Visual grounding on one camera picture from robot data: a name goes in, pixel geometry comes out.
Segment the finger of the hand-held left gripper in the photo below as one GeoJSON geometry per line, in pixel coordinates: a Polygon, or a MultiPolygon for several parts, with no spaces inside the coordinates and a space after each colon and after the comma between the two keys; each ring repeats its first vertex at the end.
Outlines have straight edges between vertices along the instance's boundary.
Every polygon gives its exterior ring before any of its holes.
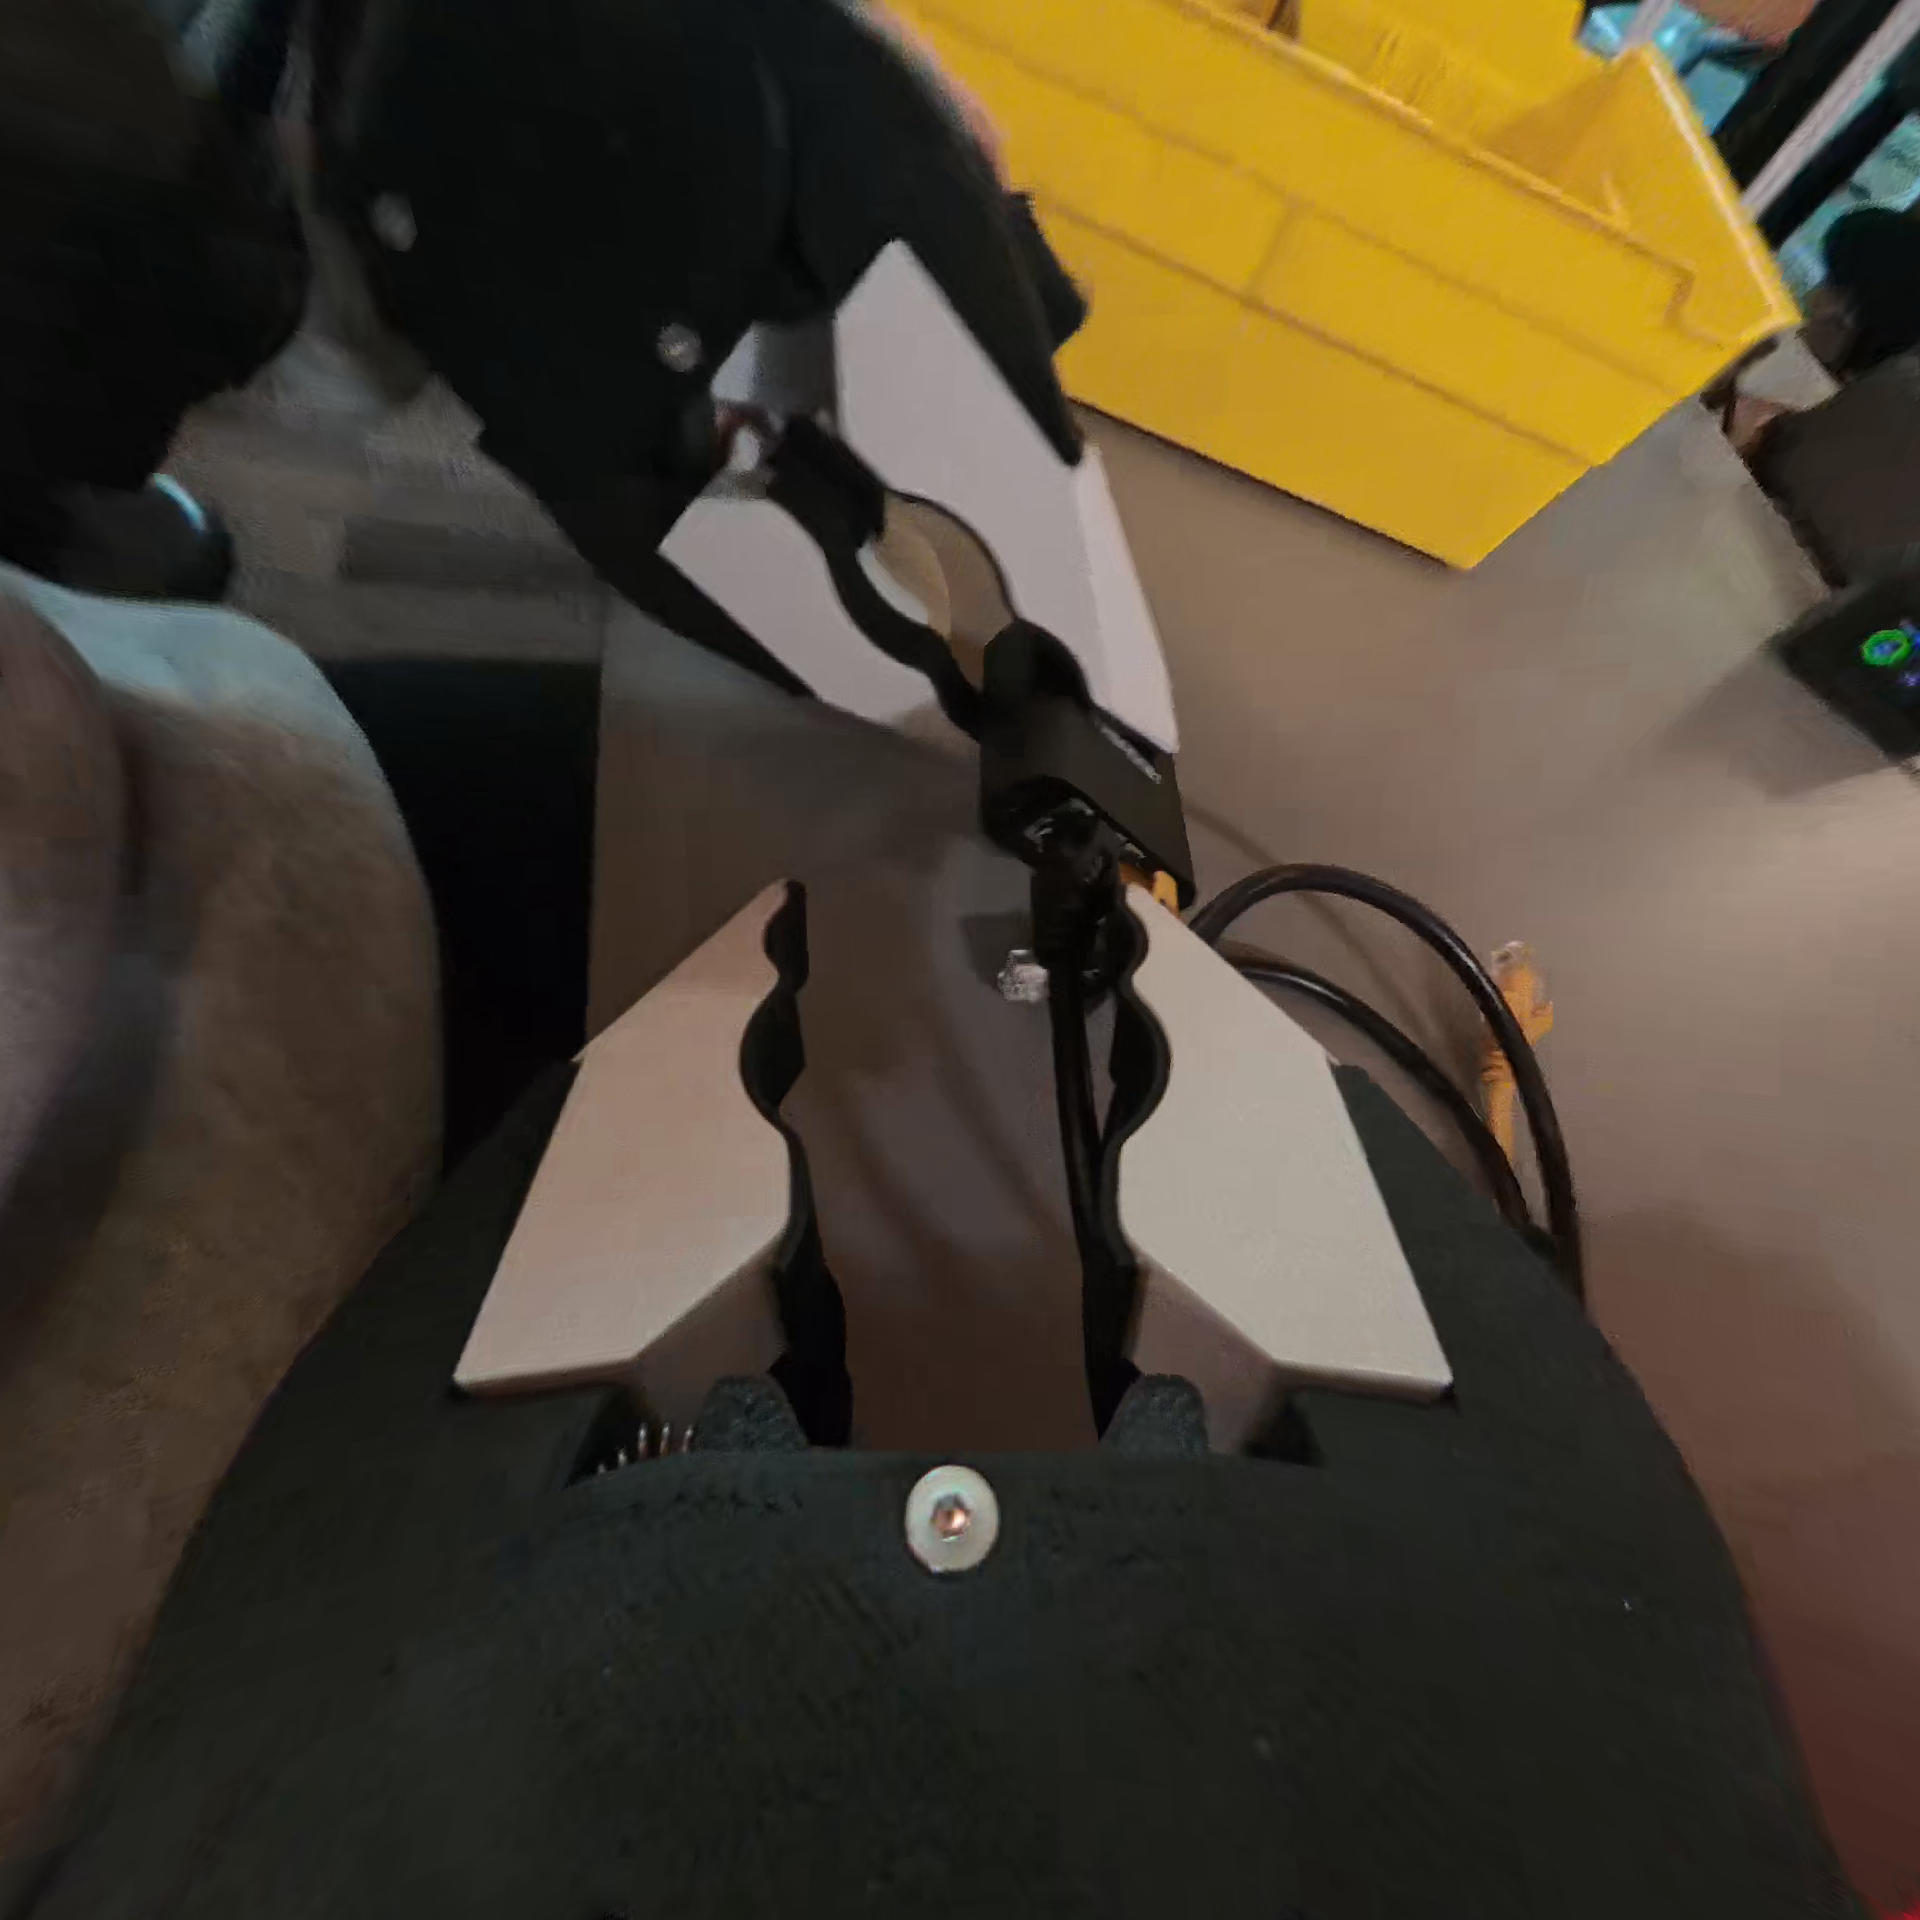
{"type": "Polygon", "coordinates": [[[833,346],[844,441],[972,533],[1009,607],[1064,641],[1104,712],[1176,749],[1161,633],[1098,449],[1048,441],[906,241],[841,301],[833,346]]]}
{"type": "Polygon", "coordinates": [[[804,690],[881,726],[976,726],[976,646],[953,640],[934,543],[822,425],[757,441],[660,557],[804,690]]]}

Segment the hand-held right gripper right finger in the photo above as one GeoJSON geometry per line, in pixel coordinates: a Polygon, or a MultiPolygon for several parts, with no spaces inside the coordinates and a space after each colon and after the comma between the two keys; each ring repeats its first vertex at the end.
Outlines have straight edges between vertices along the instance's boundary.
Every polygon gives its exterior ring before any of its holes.
{"type": "Polygon", "coordinates": [[[1096,1136],[1117,1357],[1186,1385],[1212,1448],[1294,1393],[1437,1406],[1454,1366],[1325,1048],[1144,885],[1115,907],[1096,1136]]]}

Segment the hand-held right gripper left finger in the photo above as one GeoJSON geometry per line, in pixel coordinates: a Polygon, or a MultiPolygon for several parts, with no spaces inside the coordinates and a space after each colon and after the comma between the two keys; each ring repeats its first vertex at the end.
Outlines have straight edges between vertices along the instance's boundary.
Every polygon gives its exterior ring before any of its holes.
{"type": "Polygon", "coordinates": [[[592,1038],[453,1366],[472,1399],[612,1386],[691,1432],[768,1375],[850,1440],[848,1314],[784,1101],[806,1056],[806,893],[777,879],[592,1038]]]}

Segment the black network adapter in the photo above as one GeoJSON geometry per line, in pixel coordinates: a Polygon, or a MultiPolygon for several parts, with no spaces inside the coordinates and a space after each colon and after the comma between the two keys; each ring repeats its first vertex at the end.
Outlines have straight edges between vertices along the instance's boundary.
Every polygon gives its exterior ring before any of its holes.
{"type": "Polygon", "coordinates": [[[1193,905],[1173,753],[1108,714],[1081,663],[1042,625],[1014,619],[989,640],[976,747],[978,816],[1001,853],[1038,865],[1096,839],[1176,909],[1193,905]]]}

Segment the yellow plastic bin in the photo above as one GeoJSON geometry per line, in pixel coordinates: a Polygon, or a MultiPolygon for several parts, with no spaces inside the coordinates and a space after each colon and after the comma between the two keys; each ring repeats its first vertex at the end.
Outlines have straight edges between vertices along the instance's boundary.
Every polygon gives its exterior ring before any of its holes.
{"type": "Polygon", "coordinates": [[[897,11],[1088,294],[1073,397],[1454,568],[1801,321],[1581,5],[897,11]]]}

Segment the black phone with lit screen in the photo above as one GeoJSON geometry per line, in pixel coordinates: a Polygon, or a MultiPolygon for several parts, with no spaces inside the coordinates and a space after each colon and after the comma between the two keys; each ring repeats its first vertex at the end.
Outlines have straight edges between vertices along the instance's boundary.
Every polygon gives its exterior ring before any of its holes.
{"type": "Polygon", "coordinates": [[[1782,671],[1885,760],[1918,771],[1918,566],[1826,594],[1769,651],[1782,671]]]}

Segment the dark object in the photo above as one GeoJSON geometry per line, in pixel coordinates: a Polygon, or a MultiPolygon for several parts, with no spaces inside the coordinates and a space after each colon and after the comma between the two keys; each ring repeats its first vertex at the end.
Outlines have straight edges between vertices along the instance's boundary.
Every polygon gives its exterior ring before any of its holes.
{"type": "Polygon", "coordinates": [[[1826,586],[1914,568],[1918,557],[1918,350],[1825,401],[1772,417],[1745,455],[1826,586]]]}

